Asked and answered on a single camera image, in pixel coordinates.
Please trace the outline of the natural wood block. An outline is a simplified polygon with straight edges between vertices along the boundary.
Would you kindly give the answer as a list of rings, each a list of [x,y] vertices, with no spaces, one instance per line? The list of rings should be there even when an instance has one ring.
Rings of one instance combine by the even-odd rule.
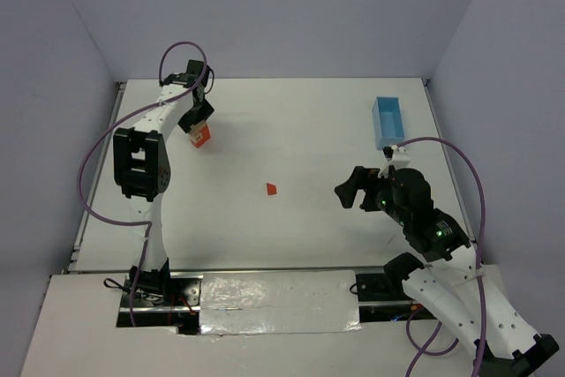
[[[199,123],[193,125],[193,126],[191,127],[191,130],[189,131],[189,135],[190,135],[192,138],[200,139],[200,131],[202,130],[202,128],[203,128],[205,125],[207,125],[207,121],[206,121],[206,120],[202,120],[202,121],[200,121]]]

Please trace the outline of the red cube with window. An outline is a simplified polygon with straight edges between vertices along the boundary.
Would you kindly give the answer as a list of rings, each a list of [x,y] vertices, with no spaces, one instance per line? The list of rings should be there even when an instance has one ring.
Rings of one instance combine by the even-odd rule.
[[[206,139],[198,139],[198,140],[192,140],[192,145],[196,148],[200,148],[201,146],[203,146],[205,143],[207,142]]]

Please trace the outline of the blue plastic box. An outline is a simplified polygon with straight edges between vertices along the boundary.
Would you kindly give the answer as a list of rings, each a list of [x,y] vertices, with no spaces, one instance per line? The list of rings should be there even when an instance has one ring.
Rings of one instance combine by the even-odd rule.
[[[397,97],[378,96],[373,104],[372,116],[375,146],[378,150],[404,141],[403,120]]]

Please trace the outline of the red cube block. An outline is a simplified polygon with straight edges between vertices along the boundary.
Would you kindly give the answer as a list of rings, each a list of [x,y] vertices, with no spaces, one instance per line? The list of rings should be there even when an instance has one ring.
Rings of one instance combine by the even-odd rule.
[[[205,125],[202,130],[200,131],[200,141],[202,143],[205,143],[206,141],[208,141],[211,138],[211,133],[209,130],[209,127],[207,125]]]

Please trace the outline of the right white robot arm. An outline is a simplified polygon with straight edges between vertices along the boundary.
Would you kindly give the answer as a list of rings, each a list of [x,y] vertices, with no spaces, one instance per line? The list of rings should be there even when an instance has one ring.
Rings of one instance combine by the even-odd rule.
[[[384,265],[388,287],[415,300],[470,353],[480,376],[529,376],[558,350],[509,303],[477,263],[477,248],[458,222],[434,206],[431,187],[414,169],[382,176],[357,166],[335,188],[344,208],[358,192],[365,212],[381,211],[402,229],[411,253]]]

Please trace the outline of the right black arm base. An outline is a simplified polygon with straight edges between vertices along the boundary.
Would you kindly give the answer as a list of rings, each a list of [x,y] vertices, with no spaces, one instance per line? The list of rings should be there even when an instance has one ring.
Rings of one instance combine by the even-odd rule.
[[[356,274],[355,278],[350,293],[358,300],[361,323],[405,321],[418,309],[423,309],[418,315],[420,319],[432,319],[422,305],[407,297],[383,271]]]

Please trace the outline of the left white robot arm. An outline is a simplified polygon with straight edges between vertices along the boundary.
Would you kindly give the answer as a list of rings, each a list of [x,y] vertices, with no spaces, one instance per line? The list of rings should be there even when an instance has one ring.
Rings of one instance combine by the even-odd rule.
[[[166,142],[180,128],[196,148],[211,137],[207,120],[214,108],[206,99],[213,70],[190,60],[186,70],[171,73],[160,84],[158,105],[129,128],[113,135],[114,179],[128,199],[132,220],[150,222],[141,231],[139,257],[129,275],[136,288],[168,297],[172,292],[169,257],[162,238],[162,198],[171,183]]]

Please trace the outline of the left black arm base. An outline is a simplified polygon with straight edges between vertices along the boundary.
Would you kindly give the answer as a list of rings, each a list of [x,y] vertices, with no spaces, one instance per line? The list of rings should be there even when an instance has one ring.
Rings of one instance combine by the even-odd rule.
[[[200,278],[172,277],[159,290],[141,283],[140,278],[131,295],[131,278],[126,277],[123,282],[110,277],[103,280],[106,289],[120,293],[118,328],[172,328],[189,336],[200,332]]]

